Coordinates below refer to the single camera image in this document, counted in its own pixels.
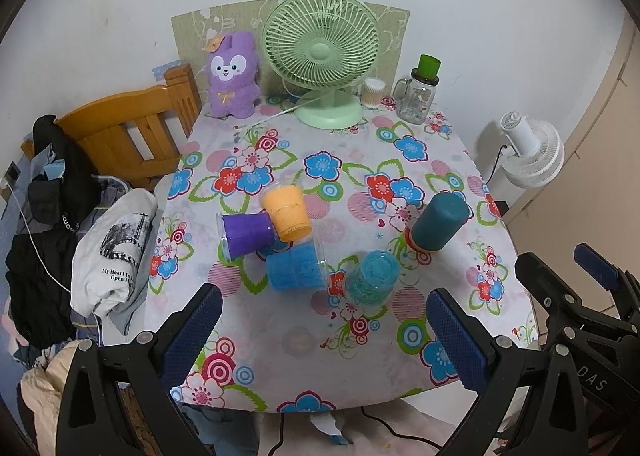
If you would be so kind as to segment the white floor fan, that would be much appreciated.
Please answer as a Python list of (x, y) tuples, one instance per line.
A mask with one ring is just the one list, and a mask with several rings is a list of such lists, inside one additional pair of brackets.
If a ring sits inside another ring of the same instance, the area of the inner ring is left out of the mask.
[(559, 175), (564, 165), (564, 143), (548, 121), (509, 112), (501, 117), (499, 125), (514, 151), (502, 163), (511, 184), (523, 190), (538, 189)]

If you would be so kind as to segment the glass jar mug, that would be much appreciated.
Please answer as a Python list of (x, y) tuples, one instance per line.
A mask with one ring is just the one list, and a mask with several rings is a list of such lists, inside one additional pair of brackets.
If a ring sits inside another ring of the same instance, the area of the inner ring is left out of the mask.
[(397, 80), (393, 90), (393, 98), (396, 102), (396, 114), (407, 123), (422, 125), (425, 123), (428, 112), (436, 94), (439, 84), (437, 76), (425, 78), (413, 68), (409, 77)]

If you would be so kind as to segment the cotton swab container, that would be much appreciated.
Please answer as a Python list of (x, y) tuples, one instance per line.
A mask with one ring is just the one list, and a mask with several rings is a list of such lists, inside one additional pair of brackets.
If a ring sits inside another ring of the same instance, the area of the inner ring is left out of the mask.
[(360, 101), (368, 109), (377, 109), (385, 96), (384, 80), (369, 77), (364, 79), (360, 89)]

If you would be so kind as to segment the cream jacket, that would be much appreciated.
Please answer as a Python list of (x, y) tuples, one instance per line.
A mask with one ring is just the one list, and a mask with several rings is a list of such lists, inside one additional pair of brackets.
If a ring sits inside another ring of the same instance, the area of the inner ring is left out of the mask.
[(79, 340), (63, 346), (44, 367), (29, 369), (21, 379), (21, 395), (34, 414), (35, 434), (40, 455), (54, 455), (58, 415), (70, 365)]

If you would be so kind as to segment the turquoise clear cup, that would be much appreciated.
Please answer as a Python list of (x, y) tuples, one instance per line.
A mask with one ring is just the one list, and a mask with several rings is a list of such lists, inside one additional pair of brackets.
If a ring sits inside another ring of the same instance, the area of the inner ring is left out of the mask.
[(347, 274), (346, 297), (358, 305), (382, 305), (390, 297), (399, 273), (400, 265), (393, 255), (384, 250), (372, 250)]

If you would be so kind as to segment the black clothing pile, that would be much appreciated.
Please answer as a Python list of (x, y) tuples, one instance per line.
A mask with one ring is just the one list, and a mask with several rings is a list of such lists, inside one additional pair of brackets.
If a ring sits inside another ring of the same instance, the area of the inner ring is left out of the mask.
[(101, 199), (96, 167), (54, 120), (46, 115), (32, 127), (27, 231), (14, 236), (6, 255), (11, 317), (37, 349), (75, 336), (70, 279), (77, 231)]

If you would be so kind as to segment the orange cup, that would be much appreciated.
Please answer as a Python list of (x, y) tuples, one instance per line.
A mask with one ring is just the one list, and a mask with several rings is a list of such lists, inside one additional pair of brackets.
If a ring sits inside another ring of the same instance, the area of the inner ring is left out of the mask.
[(262, 195), (262, 207), (284, 243), (296, 242), (311, 235), (303, 190), (296, 184), (273, 184)]

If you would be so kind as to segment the floral tablecloth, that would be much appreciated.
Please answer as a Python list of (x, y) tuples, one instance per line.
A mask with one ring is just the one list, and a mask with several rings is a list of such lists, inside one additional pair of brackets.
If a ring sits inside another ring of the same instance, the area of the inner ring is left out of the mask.
[[(270, 249), (229, 261), (218, 215), (257, 213), (268, 185), (303, 190), (328, 261), (326, 288), (275, 291)], [(458, 192), (466, 224), (439, 251), (417, 250), (410, 232), (432, 197)], [(347, 274), (372, 250), (400, 265), (390, 297), (363, 306)], [(205, 283), (219, 287), (221, 317), (179, 402), (252, 412), (324, 412), (387, 402), (454, 381), (454, 366), (428, 325), (425, 300), (444, 287), (492, 335), (518, 346), (538, 336), (516, 251), (496, 202), (439, 110), (425, 123), (397, 117), (392, 101), (337, 131), (302, 124), (278, 97), (248, 120), (198, 117), (168, 191), (145, 302), (146, 328), (179, 311)]]

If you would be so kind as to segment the green desk fan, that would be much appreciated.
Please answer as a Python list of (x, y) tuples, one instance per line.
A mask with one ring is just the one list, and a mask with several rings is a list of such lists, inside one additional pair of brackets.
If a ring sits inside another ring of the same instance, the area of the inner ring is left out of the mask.
[(378, 20), (358, 0), (284, 0), (262, 28), (262, 52), (285, 83), (305, 93), (290, 111), (303, 124), (337, 130), (357, 125), (362, 106), (347, 89), (378, 60)]

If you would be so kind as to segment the dark teal cup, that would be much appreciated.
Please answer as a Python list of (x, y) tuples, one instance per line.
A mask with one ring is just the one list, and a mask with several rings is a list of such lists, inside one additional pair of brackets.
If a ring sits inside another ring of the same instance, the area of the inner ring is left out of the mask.
[(417, 250), (439, 251), (469, 220), (470, 211), (458, 192), (434, 195), (411, 229), (411, 242)]

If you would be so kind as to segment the wooden chair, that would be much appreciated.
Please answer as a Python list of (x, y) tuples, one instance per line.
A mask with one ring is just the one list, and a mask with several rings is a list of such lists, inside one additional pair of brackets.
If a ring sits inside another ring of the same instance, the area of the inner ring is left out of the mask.
[(191, 135), (202, 108), (192, 68), (168, 68), (164, 81), (150, 88), (113, 94), (56, 117), (101, 175), (151, 190), (170, 175), (181, 158), (167, 120), (177, 117)]

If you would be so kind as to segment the blue cup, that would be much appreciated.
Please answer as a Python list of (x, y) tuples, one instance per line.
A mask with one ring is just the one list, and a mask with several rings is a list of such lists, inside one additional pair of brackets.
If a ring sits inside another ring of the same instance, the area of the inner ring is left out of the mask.
[(326, 288), (328, 261), (321, 242), (312, 237), (266, 258), (266, 275), (275, 291)]

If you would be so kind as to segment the purple cup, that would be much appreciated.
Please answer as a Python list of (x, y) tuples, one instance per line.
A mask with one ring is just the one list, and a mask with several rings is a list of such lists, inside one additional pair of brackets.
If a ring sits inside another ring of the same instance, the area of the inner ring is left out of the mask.
[(229, 261), (271, 247), (276, 241), (268, 213), (218, 215), (217, 224), (222, 251)]

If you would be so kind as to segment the white printed t-shirt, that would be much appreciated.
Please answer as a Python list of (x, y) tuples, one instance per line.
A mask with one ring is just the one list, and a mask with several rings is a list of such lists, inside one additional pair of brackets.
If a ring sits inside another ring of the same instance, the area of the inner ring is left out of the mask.
[(119, 198), (79, 241), (72, 261), (70, 305), (82, 317), (128, 317), (141, 305), (144, 255), (157, 212), (155, 196), (134, 189)]

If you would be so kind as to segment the purple plush bunny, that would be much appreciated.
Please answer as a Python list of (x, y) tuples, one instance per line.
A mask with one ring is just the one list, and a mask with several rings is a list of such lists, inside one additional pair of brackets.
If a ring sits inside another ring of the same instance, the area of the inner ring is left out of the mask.
[(251, 117), (260, 99), (259, 57), (254, 34), (238, 31), (209, 39), (206, 70), (209, 115), (214, 118)]

